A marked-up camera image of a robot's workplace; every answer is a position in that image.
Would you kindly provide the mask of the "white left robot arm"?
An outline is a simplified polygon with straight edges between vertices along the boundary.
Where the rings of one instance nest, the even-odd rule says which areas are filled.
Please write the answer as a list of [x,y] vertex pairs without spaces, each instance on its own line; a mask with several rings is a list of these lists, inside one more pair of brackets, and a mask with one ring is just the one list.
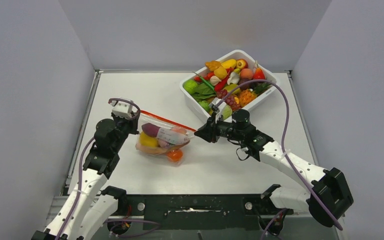
[[120,157],[119,151],[129,135],[137,135],[140,112],[100,120],[94,136],[80,154],[78,181],[55,218],[44,230],[37,230],[33,240],[87,240],[117,210],[125,190],[109,186],[105,198],[91,204],[110,179]]

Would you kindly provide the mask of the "orange fruit toy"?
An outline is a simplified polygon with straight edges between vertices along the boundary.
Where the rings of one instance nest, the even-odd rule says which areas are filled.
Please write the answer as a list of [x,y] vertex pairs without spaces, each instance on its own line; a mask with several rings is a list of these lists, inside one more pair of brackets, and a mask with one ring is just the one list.
[[172,163],[179,163],[183,159],[183,151],[181,149],[175,149],[169,151],[167,154],[167,159]]

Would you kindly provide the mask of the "large pink peach toy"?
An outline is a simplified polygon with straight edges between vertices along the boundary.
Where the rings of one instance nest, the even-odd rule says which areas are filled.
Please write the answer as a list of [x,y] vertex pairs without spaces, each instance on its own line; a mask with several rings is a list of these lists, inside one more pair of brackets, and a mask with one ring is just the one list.
[[185,128],[173,127],[170,131],[174,133],[175,145],[181,145],[190,140],[189,132]]

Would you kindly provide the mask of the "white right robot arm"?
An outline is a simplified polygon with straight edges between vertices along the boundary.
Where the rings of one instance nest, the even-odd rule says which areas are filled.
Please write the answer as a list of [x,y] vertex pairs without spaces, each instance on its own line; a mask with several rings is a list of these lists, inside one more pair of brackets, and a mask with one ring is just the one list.
[[240,109],[226,122],[213,114],[194,135],[209,143],[225,138],[254,158],[277,169],[300,184],[302,190],[287,189],[273,184],[263,194],[262,209],[269,214],[278,209],[309,212],[325,227],[338,227],[339,218],[354,203],[344,173],[314,165],[299,156],[287,152],[271,136],[258,130],[250,121],[250,113]]

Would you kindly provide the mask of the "purple onion toy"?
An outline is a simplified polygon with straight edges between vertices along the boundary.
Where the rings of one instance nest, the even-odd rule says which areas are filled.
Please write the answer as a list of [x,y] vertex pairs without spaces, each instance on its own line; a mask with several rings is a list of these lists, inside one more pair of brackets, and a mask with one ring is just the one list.
[[158,140],[158,145],[160,148],[166,149],[166,148],[169,148],[171,146],[171,144],[169,142],[165,141],[164,139],[158,138],[157,140]]

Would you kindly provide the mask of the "yellow bell pepper toy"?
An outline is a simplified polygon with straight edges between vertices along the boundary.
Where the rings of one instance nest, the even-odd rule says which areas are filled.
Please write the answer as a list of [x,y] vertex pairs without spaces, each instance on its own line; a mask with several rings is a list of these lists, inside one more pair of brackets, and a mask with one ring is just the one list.
[[144,133],[143,131],[139,135],[139,143],[142,146],[149,147],[149,148],[157,148],[159,147],[159,141],[156,137],[151,137]]

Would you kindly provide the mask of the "purple sweet potato toy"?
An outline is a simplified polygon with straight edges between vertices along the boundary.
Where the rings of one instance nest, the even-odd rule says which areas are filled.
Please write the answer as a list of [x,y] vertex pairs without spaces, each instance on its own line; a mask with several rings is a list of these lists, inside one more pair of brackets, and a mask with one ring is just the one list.
[[141,126],[141,129],[142,129],[142,132],[145,133],[147,136],[156,138],[158,136],[160,127],[148,122],[148,123],[144,123]]

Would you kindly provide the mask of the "clear zip bag orange zipper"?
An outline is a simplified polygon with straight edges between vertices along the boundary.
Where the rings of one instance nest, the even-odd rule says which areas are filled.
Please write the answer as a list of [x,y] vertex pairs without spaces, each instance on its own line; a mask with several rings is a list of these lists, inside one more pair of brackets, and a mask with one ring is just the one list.
[[[194,132],[196,131],[195,129],[193,129],[189,126],[183,125],[181,123],[169,120],[167,118],[158,116],[158,115],[153,114],[151,112],[143,110],[143,111],[141,111],[140,117],[138,120],[139,135],[138,135],[136,143],[139,143],[139,136],[140,136],[140,133],[142,132],[141,126],[145,123],[152,123],[152,124],[160,127],[160,130],[159,130],[156,138],[157,139],[163,139],[163,140],[169,142],[171,144],[171,146],[169,147],[169,148],[171,148],[171,151],[177,150],[177,149],[182,150],[182,148],[185,147],[186,145],[188,145],[191,142],[192,138],[195,136],[194,135]],[[186,129],[189,133],[190,140],[188,142],[185,142],[184,144],[175,144],[175,136],[174,136],[175,133],[171,132],[171,128],[184,128],[184,129]],[[150,154],[146,154],[146,153],[145,154],[149,155],[149,156],[157,157],[157,158],[166,158],[168,160],[167,153],[159,154],[159,155],[150,155]],[[182,163],[183,159],[184,159],[184,152],[183,152],[183,158],[180,162],[171,162],[169,160],[168,161],[171,162],[172,164],[179,165]]]

